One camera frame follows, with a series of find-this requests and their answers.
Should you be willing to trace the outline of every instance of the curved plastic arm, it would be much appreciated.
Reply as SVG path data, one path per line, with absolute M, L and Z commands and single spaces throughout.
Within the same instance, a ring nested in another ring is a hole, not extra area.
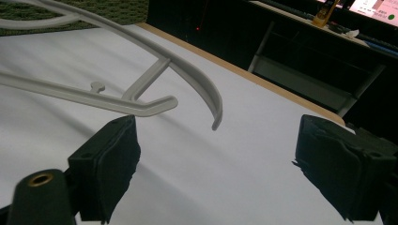
M 144 78 L 140 78 L 131 86 L 131 88 L 129 88 L 127 93 L 123 96 L 123 99 L 137 98 L 144 93 L 147 87 L 156 80 L 163 70 L 165 70 L 164 60 L 169 60 L 170 62 L 168 62 L 167 65 L 169 65 L 170 68 L 179 74 L 196 90 L 196 92 L 199 93 L 211 110 L 214 117 L 212 128 L 215 130 L 219 126 L 222 120 L 222 98 L 219 91 L 215 87 L 214 83 L 200 69 L 173 52 L 164 49 L 157 43 L 148 40 L 147 38 L 136 34 L 115 22 L 109 21 L 97 14 L 63 3 L 50 0 L 8 0 L 8 2 L 27 3 L 64 15 L 77 14 L 81 21 L 107 29 L 157 56 L 160 61 L 158 61 L 143 75 Z M 152 103 L 157 104 L 159 101 L 161 101 L 161 99 L 153 101 Z
M 76 14 L 40 21 L 10 21 L 0 19 L 0 28 L 9 30 L 31 30 L 65 25 L 77 21 L 79 21 L 79 15 Z
M 171 110 L 177 106 L 174 97 L 164 97 L 155 103 L 138 104 L 129 100 L 100 95 L 97 91 L 85 91 L 78 88 L 45 82 L 39 79 L 24 78 L 0 71 L 0 84 L 21 90 L 61 98 L 68 101 L 94 106 L 118 113 L 151 116 Z

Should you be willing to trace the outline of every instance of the wooden desk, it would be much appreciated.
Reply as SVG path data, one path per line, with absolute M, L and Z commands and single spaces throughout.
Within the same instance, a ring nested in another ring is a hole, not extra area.
M 214 58 L 224 66 L 220 67 L 185 49 L 186 44 L 175 45 L 135 25 L 129 29 L 208 74 L 222 95 L 224 117 L 219 129 L 211 131 L 206 104 L 166 70 L 143 100 L 171 94 L 179 105 L 137 118 L 141 160 L 111 224 L 349 223 L 291 163 L 300 117 L 321 115 L 287 98 L 323 110 L 247 72 L 240 74 L 245 78 L 237 76 L 241 70 L 225 69 L 230 66 Z M 102 29 L 0 37 L 0 49 L 0 69 L 87 89 L 92 81 L 101 81 L 107 85 L 106 94 L 115 96 L 156 61 Z M 0 206 L 10 203 L 15 184 L 26 175 L 48 168 L 65 170 L 69 155 L 121 116 L 3 86 L 0 91 Z

